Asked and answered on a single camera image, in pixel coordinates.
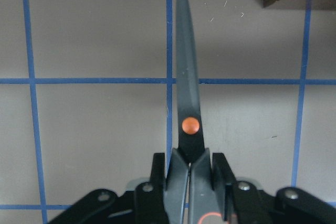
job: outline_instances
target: blue grid line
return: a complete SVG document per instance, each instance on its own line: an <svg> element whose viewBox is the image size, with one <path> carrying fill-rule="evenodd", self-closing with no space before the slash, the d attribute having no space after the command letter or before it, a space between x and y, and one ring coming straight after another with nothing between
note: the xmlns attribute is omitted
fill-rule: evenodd
<svg viewBox="0 0 336 224"><path fill-rule="evenodd" d="M41 210L41 205L0 205L0 210Z"/></svg>
<svg viewBox="0 0 336 224"><path fill-rule="evenodd" d="M166 83L166 78L36 78L36 84Z"/></svg>
<svg viewBox="0 0 336 224"><path fill-rule="evenodd" d="M27 46L27 58L28 58L28 73L29 73L29 86L30 86L30 100L31 100L32 117L33 117L38 186L39 186L39 193L40 193L42 220L43 220L43 223L46 223L48 221L48 218L47 218L46 195L45 195L44 176L43 176L43 167L42 167L41 142L40 142L39 124L38 124L34 56L33 56L33 46L32 46L32 31L31 31L31 25L30 25L29 0L23 0L23 8L24 8L26 46Z"/></svg>
<svg viewBox="0 0 336 224"><path fill-rule="evenodd" d="M305 100L304 90L306 84L308 52L309 52L310 16L311 16L311 0L307 0L305 21L304 21L305 27L303 31L303 43L302 43L302 61L301 61L300 87L298 98L297 124L295 132L295 143L294 143L294 154L292 165L292 178L291 178L292 186L297 185L297 178L298 178L303 102Z"/></svg>
<svg viewBox="0 0 336 224"><path fill-rule="evenodd" d="M299 79L200 79L200 84L299 84Z"/></svg>
<svg viewBox="0 0 336 224"><path fill-rule="evenodd" d="M71 205L47 205L48 210L66 210L69 207L71 207Z"/></svg>
<svg viewBox="0 0 336 224"><path fill-rule="evenodd" d="M0 84L29 84L29 78L0 78Z"/></svg>
<svg viewBox="0 0 336 224"><path fill-rule="evenodd" d="M71 205L47 205L47 210L66 210ZM41 210L41 205L0 205L0 210Z"/></svg>
<svg viewBox="0 0 336 224"><path fill-rule="evenodd" d="M307 79L306 85L336 85L336 79Z"/></svg>
<svg viewBox="0 0 336 224"><path fill-rule="evenodd" d="M170 162L173 145L173 0L166 0L166 43L167 43L167 123L166 156L167 167Z"/></svg>
<svg viewBox="0 0 336 224"><path fill-rule="evenodd" d="M0 84L29 84L29 78L0 78ZM35 78L35 84L176 84L175 78L123 78L123 77L96 77L96 78ZM336 79L246 79L246 78L201 78L200 84L248 84L248 85L336 85Z"/></svg>

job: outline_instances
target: orange rivet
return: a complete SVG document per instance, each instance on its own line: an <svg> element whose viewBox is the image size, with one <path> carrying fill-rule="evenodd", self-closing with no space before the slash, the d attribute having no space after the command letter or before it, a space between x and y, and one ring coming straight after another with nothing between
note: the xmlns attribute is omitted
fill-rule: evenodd
<svg viewBox="0 0 336 224"><path fill-rule="evenodd" d="M182 122L182 129L185 133L189 135L196 134L200 130L199 121L196 118L186 118Z"/></svg>
<svg viewBox="0 0 336 224"><path fill-rule="evenodd" d="M205 215L203 215L199 220L197 224L202 224L203 220L208 216L218 216L222 217L222 215L219 212L207 212Z"/></svg>

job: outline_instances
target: blue tape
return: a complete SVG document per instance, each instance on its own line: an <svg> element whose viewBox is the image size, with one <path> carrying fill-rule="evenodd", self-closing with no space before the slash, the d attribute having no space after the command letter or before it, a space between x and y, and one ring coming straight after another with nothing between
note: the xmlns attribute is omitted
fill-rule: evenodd
<svg viewBox="0 0 336 224"><path fill-rule="evenodd" d="M47 205L48 210L66 210L69 207L71 207L71 205Z"/></svg>
<svg viewBox="0 0 336 224"><path fill-rule="evenodd" d="M37 98L36 98L36 86L35 86L35 71L34 71L34 57L32 46L32 31L30 25L30 10L29 0L23 0L24 8L24 20L25 20L25 32L26 32L26 46L27 46L27 59L28 59L28 74L30 84L30 100L33 116L33 128L35 139L35 153L36 153L36 165L38 175L38 186L40 193L40 204L43 223L47 223L47 209L46 209L46 195L44 187L44 176L42 166L42 154L41 154L41 142L39 134L38 113L37 113Z"/></svg>
<svg viewBox="0 0 336 224"><path fill-rule="evenodd" d="M36 84L167 83L166 78L36 78Z"/></svg>
<svg viewBox="0 0 336 224"><path fill-rule="evenodd" d="M299 84L298 79L200 79L200 84Z"/></svg>
<svg viewBox="0 0 336 224"><path fill-rule="evenodd" d="M29 84L28 78L0 78L0 84Z"/></svg>
<svg viewBox="0 0 336 224"><path fill-rule="evenodd" d="M292 165L292 178L291 185L297 185L299 156L300 156L300 141L301 141L301 127L302 127L302 113L303 102L305 100L305 85L307 76L307 64L308 64L308 51L309 51L309 29L310 29L310 16L311 16L311 0L307 0L306 15L304 21L303 31L303 43L302 43L302 61L301 61L301 74L300 74L300 87L299 87L299 99L298 99L298 111L297 111L297 123L295 132L294 143L294 155Z"/></svg>
<svg viewBox="0 0 336 224"><path fill-rule="evenodd" d="M336 80L332 79L325 79L325 80L318 80L318 79L308 79L306 80L306 85L336 85Z"/></svg>
<svg viewBox="0 0 336 224"><path fill-rule="evenodd" d="M41 205L0 205L0 210L41 210Z"/></svg>

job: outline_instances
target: metal screw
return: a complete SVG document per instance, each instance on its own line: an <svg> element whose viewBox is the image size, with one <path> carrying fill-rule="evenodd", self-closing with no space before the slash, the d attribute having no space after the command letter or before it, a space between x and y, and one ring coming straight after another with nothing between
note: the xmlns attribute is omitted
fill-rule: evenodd
<svg viewBox="0 0 336 224"><path fill-rule="evenodd" d="M244 181L239 182L238 188L243 191L249 191L250 190L250 185Z"/></svg>
<svg viewBox="0 0 336 224"><path fill-rule="evenodd" d="M291 190L291 189L287 189L285 191L285 196L289 199L297 199L299 198L299 195L296 193L296 191Z"/></svg>
<svg viewBox="0 0 336 224"><path fill-rule="evenodd" d="M145 191L146 193L150 192L153 190L153 186L151 183L146 183L143 187L142 190Z"/></svg>
<svg viewBox="0 0 336 224"><path fill-rule="evenodd" d="M110 195L107 192L102 192L99 196L98 196L98 200L99 201L106 201L110 199Z"/></svg>

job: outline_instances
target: orange pivot screw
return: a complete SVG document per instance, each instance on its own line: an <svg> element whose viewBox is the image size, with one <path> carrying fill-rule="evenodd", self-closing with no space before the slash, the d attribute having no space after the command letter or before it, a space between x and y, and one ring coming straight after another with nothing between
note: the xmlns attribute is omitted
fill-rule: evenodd
<svg viewBox="0 0 336 224"><path fill-rule="evenodd" d="M182 122L182 129L185 133L189 135L194 135L200 130L199 121L196 118L186 118Z"/></svg>

